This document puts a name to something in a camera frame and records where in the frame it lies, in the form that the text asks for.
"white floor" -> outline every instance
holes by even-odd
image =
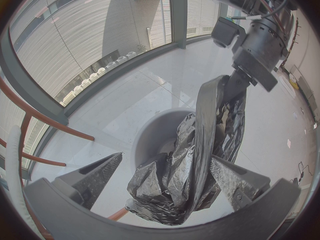
[[[211,39],[158,56],[96,93],[69,118],[69,127],[93,135],[87,141],[57,131],[41,157],[68,164],[66,168],[37,163],[32,180],[58,175],[90,164],[115,152],[123,160],[92,207],[108,217],[130,198],[130,153],[134,138],[155,114],[176,107],[195,108],[200,86],[221,74],[231,74],[231,49],[218,48]],[[282,73],[273,72],[276,78]],[[309,164],[313,173],[315,134],[312,117],[299,92],[293,99],[279,82],[268,93],[259,84],[247,91],[243,142],[236,164],[266,175],[271,185],[278,179],[300,176],[298,163]],[[303,181],[310,175],[305,172]],[[202,224],[232,212],[221,193],[210,209],[194,212],[182,226]],[[127,214],[120,222],[145,227],[165,227]]]

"trash bag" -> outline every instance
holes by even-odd
[[[174,151],[152,154],[137,168],[127,187],[133,198],[126,210],[174,226],[211,206],[221,191],[209,173],[211,157],[234,163],[245,129],[246,91],[222,104],[228,79],[222,75],[204,83],[196,112],[178,126]]]

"robotic arm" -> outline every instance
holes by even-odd
[[[267,91],[277,84],[271,74],[280,59],[288,55],[289,36],[293,28],[292,11],[297,8],[290,0],[218,0],[238,10],[252,20],[248,33],[237,24],[219,18],[211,37],[220,47],[232,47],[234,72],[225,86],[224,102],[244,91],[250,83],[259,82]]]

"white wall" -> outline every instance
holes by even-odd
[[[290,72],[295,65],[311,88],[318,108],[320,107],[320,44],[307,19],[297,10],[298,31],[296,42],[285,64]]]

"yellow object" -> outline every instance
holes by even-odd
[[[292,82],[292,80],[289,80],[290,84],[293,86],[294,89],[299,90],[299,86],[296,82]]]

